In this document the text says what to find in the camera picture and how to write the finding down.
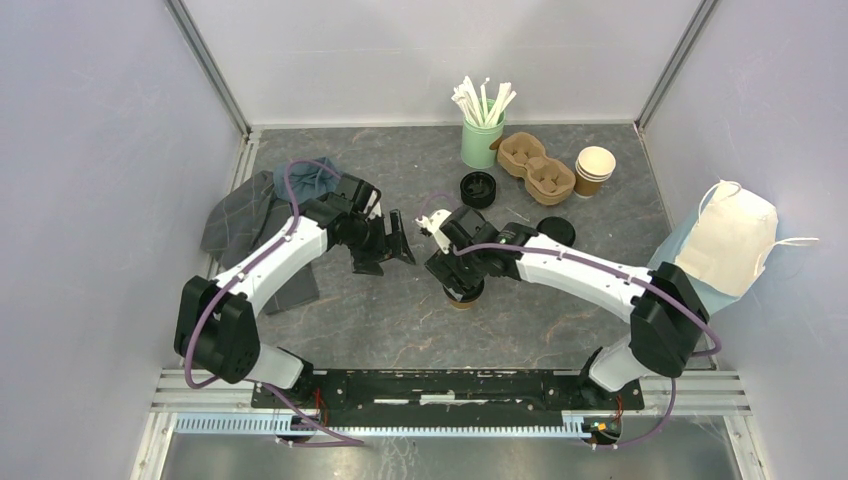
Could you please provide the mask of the cardboard cup carrier tray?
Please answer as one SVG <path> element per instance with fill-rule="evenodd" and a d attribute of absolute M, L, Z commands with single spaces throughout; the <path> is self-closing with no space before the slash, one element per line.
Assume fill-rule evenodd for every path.
<path fill-rule="evenodd" d="M 562 161 L 549 157 L 541 141 L 527 132 L 504 138 L 496 160 L 510 176 L 520 178 L 529 195 L 541 205 L 558 205 L 574 192 L 574 172 Z"/>

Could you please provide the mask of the light blue paper bag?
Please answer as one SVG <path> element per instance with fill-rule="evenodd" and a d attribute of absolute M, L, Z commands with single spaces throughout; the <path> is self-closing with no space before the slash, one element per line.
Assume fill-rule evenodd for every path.
<path fill-rule="evenodd" d="M 811 246 L 817 237 L 779 240 L 776 207 L 735 181 L 721 180 L 655 250 L 648 267 L 682 269 L 709 314 L 738 301 L 777 246 Z"/>

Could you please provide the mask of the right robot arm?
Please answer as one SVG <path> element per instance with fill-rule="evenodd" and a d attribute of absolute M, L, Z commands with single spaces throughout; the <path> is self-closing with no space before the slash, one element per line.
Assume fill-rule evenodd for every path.
<path fill-rule="evenodd" d="M 601 349 L 577 382 L 580 400 L 591 408 L 606 406 L 632 380 L 680 377 L 709 329 L 692 282 L 672 263 L 649 268 L 604 260 L 526 225 L 497 229 L 467 206 L 415 222 L 437 245 L 426 269 L 456 300 L 479 294 L 489 277 L 505 277 L 563 291 L 628 325 L 628 334 Z"/>

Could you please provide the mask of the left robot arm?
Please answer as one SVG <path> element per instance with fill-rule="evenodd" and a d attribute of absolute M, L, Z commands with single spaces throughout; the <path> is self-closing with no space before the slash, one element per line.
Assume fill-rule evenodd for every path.
<path fill-rule="evenodd" d="M 174 337 L 187 384 L 204 387 L 190 372 L 200 367 L 230 384 L 272 384 L 288 406 L 306 405 L 314 394 L 314 381 L 304 374 L 307 362 L 261 342 L 256 317 L 296 273 L 336 245 L 349 249 L 356 274 L 380 276 L 382 263 L 390 259 L 415 264 L 400 212 L 382 212 L 380 200 L 379 189 L 344 174 L 334 191 L 304 201 L 244 261 L 213 279 L 187 281 Z"/>

